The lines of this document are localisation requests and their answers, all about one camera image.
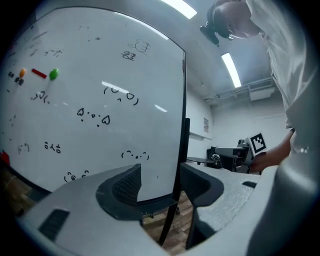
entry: green magnet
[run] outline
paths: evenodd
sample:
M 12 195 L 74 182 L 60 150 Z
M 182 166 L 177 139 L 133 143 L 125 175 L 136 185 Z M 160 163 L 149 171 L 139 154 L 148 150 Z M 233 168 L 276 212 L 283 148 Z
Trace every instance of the green magnet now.
M 52 69 L 49 74 L 50 80 L 56 79 L 58 75 L 59 75 L 59 69 L 57 68 Z

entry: orange magnet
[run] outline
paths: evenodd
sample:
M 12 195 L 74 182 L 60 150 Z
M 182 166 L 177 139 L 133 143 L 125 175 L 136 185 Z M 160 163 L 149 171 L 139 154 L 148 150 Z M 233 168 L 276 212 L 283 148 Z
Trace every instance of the orange magnet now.
M 25 68 L 21 69 L 19 77 L 22 78 L 26 74 L 27 70 Z

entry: black chair leg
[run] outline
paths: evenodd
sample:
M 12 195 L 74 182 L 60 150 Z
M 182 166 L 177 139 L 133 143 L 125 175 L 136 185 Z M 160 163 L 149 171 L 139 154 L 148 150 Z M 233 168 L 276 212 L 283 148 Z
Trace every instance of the black chair leg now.
M 168 214 L 166 215 L 165 223 L 158 241 L 158 244 L 162 246 L 167 238 L 167 235 L 169 233 L 172 221 L 174 220 L 176 209 L 177 209 L 178 203 L 173 204 L 169 206 Z

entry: red magnet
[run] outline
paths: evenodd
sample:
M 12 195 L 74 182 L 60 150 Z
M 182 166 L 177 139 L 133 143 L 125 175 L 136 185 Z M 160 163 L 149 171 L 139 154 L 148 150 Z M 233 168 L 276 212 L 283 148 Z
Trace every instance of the red magnet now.
M 46 79 L 47 75 L 44 73 L 41 73 L 40 71 L 36 70 L 36 69 L 32 69 L 31 70 L 32 73 L 35 73 L 36 75 L 38 75 L 39 77 L 42 77 L 43 79 Z
M 7 165 L 10 165 L 10 157 L 9 157 L 9 155 L 8 155 L 4 150 L 2 150 L 2 153 L 0 153 L 0 158 L 1 158 Z

